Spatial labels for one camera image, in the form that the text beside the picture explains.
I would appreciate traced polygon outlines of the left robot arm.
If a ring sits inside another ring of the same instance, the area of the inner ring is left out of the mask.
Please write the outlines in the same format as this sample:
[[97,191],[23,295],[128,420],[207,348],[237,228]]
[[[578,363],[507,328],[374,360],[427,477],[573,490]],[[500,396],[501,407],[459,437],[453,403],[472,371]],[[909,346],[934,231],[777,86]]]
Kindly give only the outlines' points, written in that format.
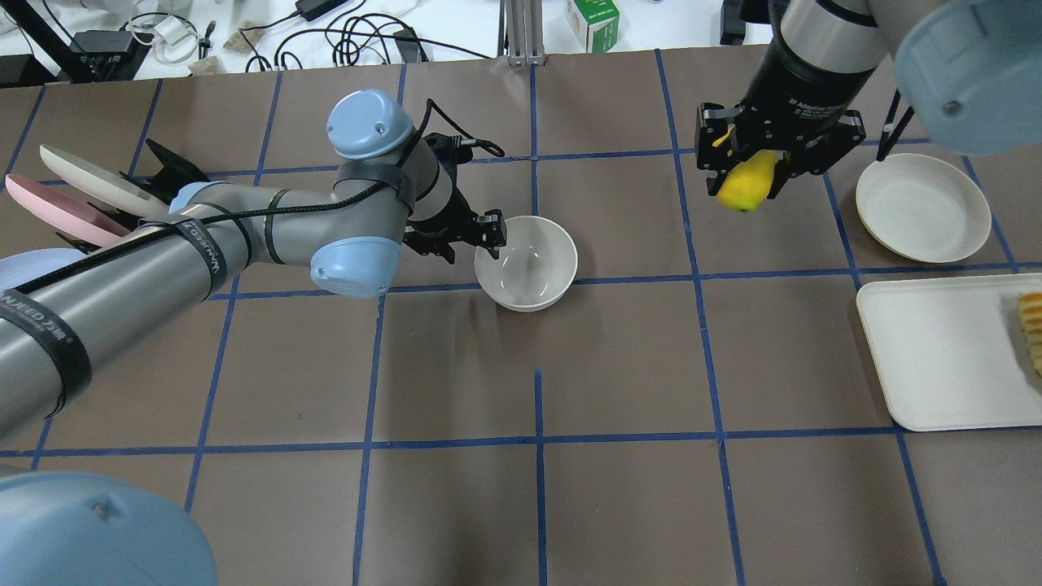
[[[543,216],[474,214],[455,168],[466,133],[421,137],[382,90],[334,105],[344,156],[329,193],[196,182],[93,255],[2,291],[2,423],[53,417],[141,337],[255,264],[308,268],[332,295],[386,304],[402,246],[453,259],[476,247],[480,288],[503,310],[543,311],[577,280],[578,248]],[[215,585],[204,532],[131,483],[75,470],[2,478],[4,585]]]

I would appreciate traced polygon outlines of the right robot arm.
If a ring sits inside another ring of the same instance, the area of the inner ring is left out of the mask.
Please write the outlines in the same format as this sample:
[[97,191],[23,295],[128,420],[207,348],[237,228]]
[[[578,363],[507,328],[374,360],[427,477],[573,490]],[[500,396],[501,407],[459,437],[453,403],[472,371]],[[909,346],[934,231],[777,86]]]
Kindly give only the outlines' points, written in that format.
[[719,201],[775,198],[820,175],[866,138],[853,108],[885,57],[895,94],[878,156],[917,118],[959,155],[1000,155],[1040,141],[1038,1],[726,1],[769,24],[772,41],[733,107],[701,103],[697,166]]

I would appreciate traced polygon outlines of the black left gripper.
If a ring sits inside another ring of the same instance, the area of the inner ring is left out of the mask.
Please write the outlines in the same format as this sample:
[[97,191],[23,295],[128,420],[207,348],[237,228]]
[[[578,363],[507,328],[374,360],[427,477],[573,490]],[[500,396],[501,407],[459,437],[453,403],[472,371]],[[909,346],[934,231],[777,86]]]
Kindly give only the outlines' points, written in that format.
[[407,221],[403,244],[420,257],[442,257],[450,265],[457,263],[453,244],[464,242],[483,248],[493,260],[507,244],[506,219],[502,210],[488,210],[477,215],[468,200],[453,189],[445,207],[429,219]]

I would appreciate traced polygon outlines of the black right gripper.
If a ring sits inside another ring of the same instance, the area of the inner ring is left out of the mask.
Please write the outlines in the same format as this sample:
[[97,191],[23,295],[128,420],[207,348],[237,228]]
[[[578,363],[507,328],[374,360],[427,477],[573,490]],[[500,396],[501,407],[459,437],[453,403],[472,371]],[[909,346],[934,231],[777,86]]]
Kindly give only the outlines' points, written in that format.
[[733,107],[701,103],[696,115],[696,166],[716,197],[741,162],[760,150],[782,153],[770,175],[767,200],[789,179],[820,175],[866,138],[862,115],[850,108],[857,88],[801,81],[753,81]]

